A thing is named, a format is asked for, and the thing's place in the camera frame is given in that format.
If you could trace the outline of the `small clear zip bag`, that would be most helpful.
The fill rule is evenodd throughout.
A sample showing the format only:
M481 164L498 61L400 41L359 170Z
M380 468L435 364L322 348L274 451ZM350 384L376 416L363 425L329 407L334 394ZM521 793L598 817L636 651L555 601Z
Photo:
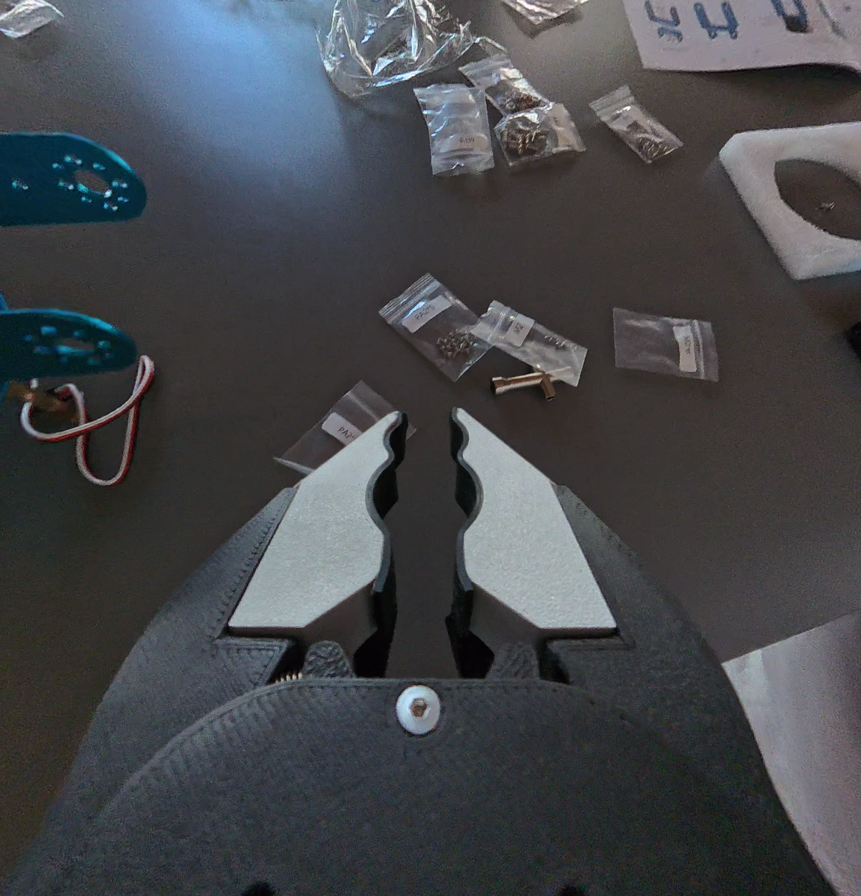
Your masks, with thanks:
M579 384L587 349L514 308L492 301L469 331L554 382Z
M534 28L558 23L579 11L585 1L502 1Z
M617 369L717 383L715 330L708 321L613 308Z
M0 34L21 39L62 17L47 1L0 1Z
M414 88L429 134L436 177L479 175L495 165L488 102L482 88L432 84Z

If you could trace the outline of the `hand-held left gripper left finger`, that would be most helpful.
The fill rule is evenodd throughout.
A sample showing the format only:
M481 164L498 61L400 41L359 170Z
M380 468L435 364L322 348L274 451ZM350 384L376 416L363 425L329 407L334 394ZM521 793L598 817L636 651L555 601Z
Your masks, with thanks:
M307 650L337 643L357 675L383 678L396 625L392 542L408 418L393 411L294 487L228 628Z

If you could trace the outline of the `large crumpled clear plastic bag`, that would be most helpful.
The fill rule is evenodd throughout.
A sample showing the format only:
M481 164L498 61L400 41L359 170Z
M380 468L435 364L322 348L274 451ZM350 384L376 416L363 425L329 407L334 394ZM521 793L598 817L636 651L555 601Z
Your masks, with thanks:
M337 1L316 37L328 80L347 98L444 68L476 39L469 21L432 1Z

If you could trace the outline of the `silver socket wrench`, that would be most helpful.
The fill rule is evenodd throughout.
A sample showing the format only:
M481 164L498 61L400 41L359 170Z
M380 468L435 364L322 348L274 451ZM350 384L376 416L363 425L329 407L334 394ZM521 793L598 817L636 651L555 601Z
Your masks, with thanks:
M490 381L490 389L492 395L496 397L529 389L540 390L546 400L553 400L556 397L554 380L549 373L544 371L532 371L523 375L494 376Z

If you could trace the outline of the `person's white shirt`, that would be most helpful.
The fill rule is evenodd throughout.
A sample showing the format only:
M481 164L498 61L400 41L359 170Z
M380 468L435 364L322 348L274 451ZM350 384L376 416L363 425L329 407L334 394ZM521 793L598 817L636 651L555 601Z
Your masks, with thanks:
M861 610L723 669L809 853L861 895Z

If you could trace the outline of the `blue toy robot arm base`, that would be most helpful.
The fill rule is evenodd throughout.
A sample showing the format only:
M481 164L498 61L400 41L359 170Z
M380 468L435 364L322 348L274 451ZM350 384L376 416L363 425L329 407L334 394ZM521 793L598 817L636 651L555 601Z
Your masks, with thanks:
M100 144L67 133L0 133L0 229L123 222L145 211L133 169ZM58 309L8 308L0 293L0 406L12 382L123 370L134 340L99 319Z

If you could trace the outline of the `dark grey desk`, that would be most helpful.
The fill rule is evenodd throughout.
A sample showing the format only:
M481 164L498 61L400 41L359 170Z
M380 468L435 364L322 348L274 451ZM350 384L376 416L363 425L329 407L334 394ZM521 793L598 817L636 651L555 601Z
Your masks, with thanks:
M586 151L436 177L412 84L349 100L304 2L58 2L0 35L0 131L116 151L130 222L0 230L12 307L111 322L156 361L132 470L0 412L0 890L39 833L127 655L176 588L295 476L275 463L365 381L416 428L388 516L388 675L454 678L449 414L569 487L723 661L861 610L861 273L796 282L718 159L748 130L861 121L861 79L795 66L646 70L621 2L532 34L447 2L563 103ZM648 165L593 113L628 85L684 142ZM532 368L492 349L456 382L380 317L425 273L587 349L577 387L492 395ZM719 381L617 369L613 308L715 330Z

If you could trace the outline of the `clear zip bag of screws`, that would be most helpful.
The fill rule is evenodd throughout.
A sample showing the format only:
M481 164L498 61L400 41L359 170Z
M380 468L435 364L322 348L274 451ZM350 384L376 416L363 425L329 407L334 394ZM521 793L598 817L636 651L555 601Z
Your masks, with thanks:
M557 102L506 115L495 125L493 133L512 173L572 160L586 151L568 109Z
M379 314L452 382L492 349L475 332L478 315L430 273L380 308Z

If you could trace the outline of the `clear zip bag of nuts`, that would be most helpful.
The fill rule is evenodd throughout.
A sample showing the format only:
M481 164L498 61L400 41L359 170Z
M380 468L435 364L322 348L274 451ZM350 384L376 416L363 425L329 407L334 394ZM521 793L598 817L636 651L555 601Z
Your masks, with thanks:
M683 149L684 142L642 106L628 85L595 99L590 108L644 163L651 165Z
M458 70L470 84L483 90L503 117L549 103L548 98L537 91L504 54L463 64Z

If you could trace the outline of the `illustrated instruction booklet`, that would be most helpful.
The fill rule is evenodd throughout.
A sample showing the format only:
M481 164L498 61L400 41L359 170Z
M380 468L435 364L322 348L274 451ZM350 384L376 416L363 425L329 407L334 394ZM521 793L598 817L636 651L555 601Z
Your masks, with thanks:
M861 76L861 1L624 1L645 68L825 65Z

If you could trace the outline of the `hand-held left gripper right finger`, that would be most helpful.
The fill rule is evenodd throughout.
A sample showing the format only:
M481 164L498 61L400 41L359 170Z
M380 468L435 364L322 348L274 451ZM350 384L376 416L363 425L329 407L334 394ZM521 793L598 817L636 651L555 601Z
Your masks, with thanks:
M557 485L461 408L449 417L458 532L447 634L461 678L485 678L509 645L616 636L616 618Z

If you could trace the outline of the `white foam frame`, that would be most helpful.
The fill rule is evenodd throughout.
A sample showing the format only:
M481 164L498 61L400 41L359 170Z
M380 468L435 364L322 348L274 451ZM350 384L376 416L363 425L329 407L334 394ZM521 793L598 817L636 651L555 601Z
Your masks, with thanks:
M783 161L819 163L861 187L861 121L737 133L719 160L792 279L861 272L861 240L840 238L798 215L784 202L774 172Z

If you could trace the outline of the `clear bag of tiny screws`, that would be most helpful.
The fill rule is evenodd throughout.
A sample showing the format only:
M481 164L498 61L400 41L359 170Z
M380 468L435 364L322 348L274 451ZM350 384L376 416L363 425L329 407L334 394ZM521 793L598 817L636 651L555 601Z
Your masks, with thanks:
M364 381L359 381L275 463L300 476L309 475L346 448L395 408Z

